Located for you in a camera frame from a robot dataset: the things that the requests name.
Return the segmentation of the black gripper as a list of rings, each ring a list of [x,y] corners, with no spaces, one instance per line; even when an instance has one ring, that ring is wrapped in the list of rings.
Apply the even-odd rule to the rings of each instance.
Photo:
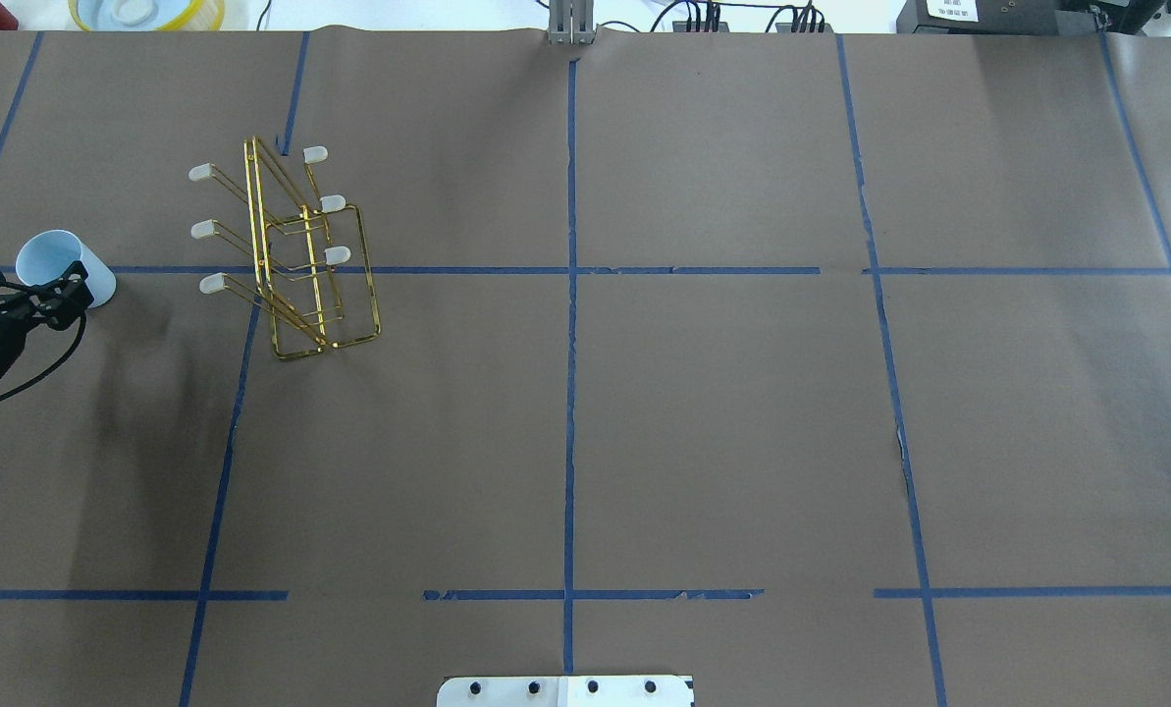
[[[43,318],[78,320],[93,303],[83,277],[56,279],[37,289],[8,282],[0,268],[0,375],[14,366],[23,354],[27,335]]]

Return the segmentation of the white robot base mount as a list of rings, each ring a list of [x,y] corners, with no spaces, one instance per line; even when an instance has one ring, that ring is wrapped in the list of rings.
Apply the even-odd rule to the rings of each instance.
[[[692,679],[676,675],[456,677],[437,706],[694,706]]]

